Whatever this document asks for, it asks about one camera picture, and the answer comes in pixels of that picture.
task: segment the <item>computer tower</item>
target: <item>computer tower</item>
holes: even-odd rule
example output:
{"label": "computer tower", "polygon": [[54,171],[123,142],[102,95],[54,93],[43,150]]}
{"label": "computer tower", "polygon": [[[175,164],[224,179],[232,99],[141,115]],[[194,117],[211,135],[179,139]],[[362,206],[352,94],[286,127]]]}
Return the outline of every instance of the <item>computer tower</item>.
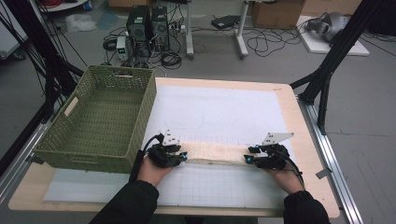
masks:
{"label": "computer tower", "polygon": [[156,49],[161,48],[162,51],[168,51],[169,46],[169,26],[168,11],[166,7],[155,7],[152,9],[151,22],[155,38]]}
{"label": "computer tower", "polygon": [[126,27],[134,54],[145,57],[150,56],[150,42],[154,35],[152,33],[149,6],[132,6]]}

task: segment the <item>grid paper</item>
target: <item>grid paper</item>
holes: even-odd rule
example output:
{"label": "grid paper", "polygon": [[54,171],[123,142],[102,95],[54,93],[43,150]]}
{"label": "grid paper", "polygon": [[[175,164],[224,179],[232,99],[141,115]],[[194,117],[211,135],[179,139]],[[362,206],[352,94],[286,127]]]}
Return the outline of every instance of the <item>grid paper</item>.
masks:
{"label": "grid paper", "polygon": [[[143,145],[151,136],[169,129],[181,143],[235,145],[246,147],[248,152],[248,147],[261,144],[267,133],[287,131],[273,92],[174,86],[158,86],[157,92]],[[281,144],[294,160],[290,142]],[[120,182],[104,175],[119,175]],[[58,170],[45,200],[106,203],[128,176]],[[279,209],[286,196],[269,175],[253,165],[191,162],[175,168],[158,190],[159,205],[178,206]]]}

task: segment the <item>wooden board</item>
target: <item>wooden board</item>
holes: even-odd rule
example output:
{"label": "wooden board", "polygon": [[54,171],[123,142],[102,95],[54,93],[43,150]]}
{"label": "wooden board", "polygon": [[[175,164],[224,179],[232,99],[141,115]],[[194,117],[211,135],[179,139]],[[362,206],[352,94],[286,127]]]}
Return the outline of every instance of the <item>wooden board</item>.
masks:
{"label": "wooden board", "polygon": [[[182,78],[156,78],[157,85],[192,86],[238,90],[273,91],[279,101],[287,130],[295,136],[290,139],[299,168],[304,172],[305,186],[326,208],[329,217],[338,217],[338,205],[332,194],[328,179],[318,179],[315,174],[321,171],[318,153],[305,124],[300,107],[289,85],[271,83],[234,82]],[[13,210],[34,211],[99,211],[102,203],[50,203],[43,202],[55,169],[48,165],[32,164],[22,182],[12,196],[8,206]],[[159,206],[156,214],[208,215],[208,216],[252,216],[279,217],[282,211],[268,209],[238,209],[210,207]]]}

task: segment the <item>black sleeve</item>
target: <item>black sleeve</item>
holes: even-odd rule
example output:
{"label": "black sleeve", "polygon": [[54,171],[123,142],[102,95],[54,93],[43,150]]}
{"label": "black sleeve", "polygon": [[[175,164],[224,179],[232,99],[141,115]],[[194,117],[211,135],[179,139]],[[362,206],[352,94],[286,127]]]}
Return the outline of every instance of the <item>black sleeve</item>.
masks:
{"label": "black sleeve", "polygon": [[323,205],[308,191],[298,191],[285,198],[283,219],[285,224],[329,224],[329,216]]}
{"label": "black sleeve", "polygon": [[128,183],[90,223],[149,223],[159,196],[158,190],[148,182]]}

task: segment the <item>desk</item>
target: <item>desk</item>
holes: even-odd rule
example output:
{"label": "desk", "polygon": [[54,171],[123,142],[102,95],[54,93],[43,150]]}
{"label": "desk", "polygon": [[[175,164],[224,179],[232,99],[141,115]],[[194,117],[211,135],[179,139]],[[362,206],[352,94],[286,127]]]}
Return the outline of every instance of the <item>desk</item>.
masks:
{"label": "desk", "polygon": [[[320,201],[326,208],[330,217],[338,217],[338,205],[332,194],[327,178],[318,179],[315,174],[321,171],[318,153],[311,139],[311,135],[304,122],[300,107],[289,85],[198,80],[181,78],[156,78],[157,85],[223,88],[237,90],[273,91],[276,94],[283,119],[288,131],[293,131],[295,136],[290,139],[300,170],[304,172],[306,189]],[[102,203],[50,203],[42,199],[49,187],[55,169],[47,164],[32,164],[21,181],[11,200],[9,208],[13,210],[34,211],[99,211]],[[207,216],[244,216],[244,217],[280,217],[282,211],[270,209],[245,209],[245,208],[210,208],[210,207],[180,207],[159,206],[156,214],[177,215],[207,215]]]}
{"label": "desk", "polygon": [[[236,41],[238,43],[238,47],[240,48],[241,51],[241,59],[245,58],[248,56],[248,50],[245,45],[244,38],[242,37],[242,32],[244,30],[244,25],[245,25],[245,19],[247,17],[248,13],[248,2],[249,1],[243,1],[242,3],[242,10],[241,10],[241,19],[239,22],[239,29],[235,30],[235,37]],[[192,46],[192,33],[191,33],[191,0],[187,1],[187,33],[186,33],[186,49],[187,49],[187,56],[190,59],[193,59],[194,57],[194,48]]]}

